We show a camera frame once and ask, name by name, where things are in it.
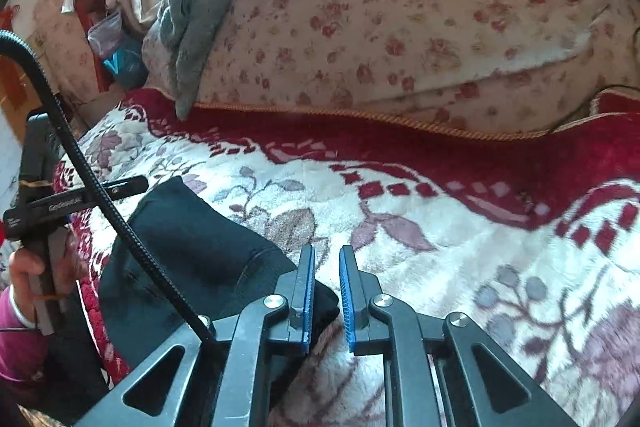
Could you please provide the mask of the pink sleeve left forearm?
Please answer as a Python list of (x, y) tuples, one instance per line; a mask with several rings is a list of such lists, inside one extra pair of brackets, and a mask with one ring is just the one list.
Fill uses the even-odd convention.
[(18, 405), (66, 424), (55, 366), (49, 359), (46, 338), (18, 306), (17, 290), (10, 285), (1, 294), (1, 386)]

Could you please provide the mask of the bare left hand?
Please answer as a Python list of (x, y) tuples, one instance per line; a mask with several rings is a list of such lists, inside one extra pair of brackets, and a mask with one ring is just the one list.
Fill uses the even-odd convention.
[[(75, 283), (87, 275), (88, 269), (87, 263), (78, 257), (77, 239), (73, 232), (66, 232), (64, 246), (64, 254), (54, 266), (53, 276), (60, 294), (70, 295)], [(29, 323), (36, 323), (36, 294), (30, 287), (30, 279), (40, 277), (45, 269), (43, 261), (26, 248), (17, 249), (10, 256), (9, 273), (14, 303)]]

